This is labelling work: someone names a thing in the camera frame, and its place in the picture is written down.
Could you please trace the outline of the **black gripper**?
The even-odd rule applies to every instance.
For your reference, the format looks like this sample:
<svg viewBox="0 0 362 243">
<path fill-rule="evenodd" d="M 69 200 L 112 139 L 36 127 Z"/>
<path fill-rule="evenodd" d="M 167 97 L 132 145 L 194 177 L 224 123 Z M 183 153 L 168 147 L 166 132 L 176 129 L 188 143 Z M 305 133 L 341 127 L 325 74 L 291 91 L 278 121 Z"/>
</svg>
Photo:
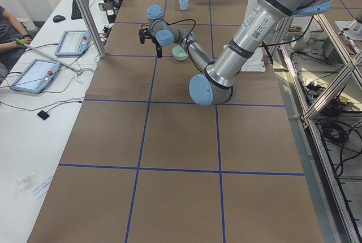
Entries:
<svg viewBox="0 0 362 243">
<path fill-rule="evenodd" d="M 162 47 L 160 45 L 160 43 L 157 41 L 155 36 L 149 35 L 149 39 L 155 44 L 156 46 L 156 52 L 157 52 L 157 57 L 158 58 L 162 58 Z"/>
</svg>

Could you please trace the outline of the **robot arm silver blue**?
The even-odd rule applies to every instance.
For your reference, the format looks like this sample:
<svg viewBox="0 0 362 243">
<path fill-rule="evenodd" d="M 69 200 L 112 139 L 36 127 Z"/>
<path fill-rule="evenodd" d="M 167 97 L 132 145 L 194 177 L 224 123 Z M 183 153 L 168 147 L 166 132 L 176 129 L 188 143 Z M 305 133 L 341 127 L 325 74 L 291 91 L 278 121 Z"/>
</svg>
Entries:
<svg viewBox="0 0 362 243">
<path fill-rule="evenodd" d="M 235 76 L 281 19 L 322 14 L 331 4 L 332 0 L 257 0 L 217 60 L 212 60 L 190 31 L 171 27 L 158 5 L 148 7 L 149 26 L 139 30 L 139 38 L 141 43 L 152 40 L 159 58 L 163 47 L 180 45 L 200 71 L 189 82 L 192 100 L 200 106 L 218 105 L 235 96 Z"/>
</svg>

